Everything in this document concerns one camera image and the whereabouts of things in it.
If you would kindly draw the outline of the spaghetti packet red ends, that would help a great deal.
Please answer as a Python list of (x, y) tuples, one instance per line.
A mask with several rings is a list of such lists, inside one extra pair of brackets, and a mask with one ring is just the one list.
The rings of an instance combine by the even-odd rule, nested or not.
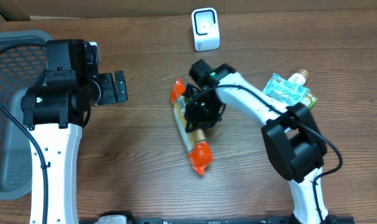
[(178, 78), (170, 93), (170, 103), (191, 166), (197, 174), (204, 175), (207, 167), (213, 162), (213, 154), (202, 129), (197, 128), (189, 133), (185, 130), (188, 125), (184, 117), (187, 104), (183, 96), (185, 90), (182, 79)]

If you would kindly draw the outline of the teal snack packet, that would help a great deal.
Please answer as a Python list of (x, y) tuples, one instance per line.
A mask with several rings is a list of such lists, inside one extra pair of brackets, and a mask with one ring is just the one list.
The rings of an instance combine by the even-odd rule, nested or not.
[(300, 103), (308, 91), (307, 87), (291, 83), (276, 73), (273, 73), (263, 89), (265, 95), (286, 103), (289, 106)]

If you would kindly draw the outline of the white tube gold cap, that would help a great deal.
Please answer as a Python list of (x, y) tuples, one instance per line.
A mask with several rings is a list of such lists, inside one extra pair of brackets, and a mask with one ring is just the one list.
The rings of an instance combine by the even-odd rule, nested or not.
[(305, 69), (299, 69), (294, 74), (292, 74), (287, 81), (304, 86), (309, 79), (309, 72)]

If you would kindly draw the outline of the green drink carton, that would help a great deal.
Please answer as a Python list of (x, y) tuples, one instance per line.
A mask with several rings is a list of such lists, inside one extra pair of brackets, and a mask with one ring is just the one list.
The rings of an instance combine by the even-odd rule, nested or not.
[(307, 90), (301, 103), (311, 110), (315, 106), (317, 101), (318, 98), (314, 94), (312, 94), (310, 90)]

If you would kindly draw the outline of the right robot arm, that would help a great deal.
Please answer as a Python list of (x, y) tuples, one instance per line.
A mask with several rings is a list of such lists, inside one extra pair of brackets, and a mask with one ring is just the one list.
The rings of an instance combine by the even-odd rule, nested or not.
[(187, 85), (184, 93), (185, 131), (213, 127), (226, 106), (238, 109), (261, 128), (270, 163), (289, 182), (294, 221), (326, 223), (320, 175), (327, 148), (308, 107), (289, 106), (265, 95), (226, 63), (212, 68), (199, 60), (189, 75), (196, 84)]

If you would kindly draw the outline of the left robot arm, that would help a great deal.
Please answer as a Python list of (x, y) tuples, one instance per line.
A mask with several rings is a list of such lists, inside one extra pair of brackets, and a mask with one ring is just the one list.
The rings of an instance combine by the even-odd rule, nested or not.
[(124, 72), (100, 73), (100, 48), (49, 40), (47, 67), (21, 99), (32, 159), (31, 223), (78, 223), (77, 155), (94, 106), (128, 100)]

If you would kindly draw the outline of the white barcode scanner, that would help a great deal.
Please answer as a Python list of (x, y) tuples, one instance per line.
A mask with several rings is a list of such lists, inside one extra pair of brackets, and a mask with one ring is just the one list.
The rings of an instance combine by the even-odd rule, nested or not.
[(218, 14), (212, 7), (196, 9), (191, 14), (194, 48), (197, 52), (220, 46)]

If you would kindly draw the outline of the grey plastic basket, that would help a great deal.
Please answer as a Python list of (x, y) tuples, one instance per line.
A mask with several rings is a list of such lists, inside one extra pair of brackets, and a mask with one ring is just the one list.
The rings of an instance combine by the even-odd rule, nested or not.
[[(18, 120), (23, 120), (21, 98), (47, 67), (46, 51), (33, 42), (46, 43), (51, 36), (41, 30), (0, 33), (0, 49), (22, 43), (0, 55), (0, 102)], [(0, 111), (0, 200), (13, 200), (31, 190), (30, 141)]]

